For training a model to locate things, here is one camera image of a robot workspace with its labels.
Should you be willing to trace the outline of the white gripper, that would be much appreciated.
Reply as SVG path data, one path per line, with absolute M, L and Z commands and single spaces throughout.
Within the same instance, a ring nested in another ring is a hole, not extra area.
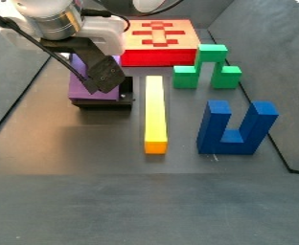
M 124 23 L 119 17 L 90 17 L 81 21 L 80 30 L 72 24 L 61 27 L 41 29 L 33 21 L 21 14 L 11 16 L 17 26 L 36 39 L 63 40 L 68 37 L 87 37 L 98 45 L 107 56 L 119 56 L 124 53 Z

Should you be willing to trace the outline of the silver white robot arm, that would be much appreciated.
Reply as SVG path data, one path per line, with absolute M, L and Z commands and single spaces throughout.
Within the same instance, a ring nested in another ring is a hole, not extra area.
M 88 37 L 110 56 L 124 49 L 126 16 L 168 11 L 184 0 L 0 0 L 0 16 L 15 21 L 33 38 L 63 40 Z

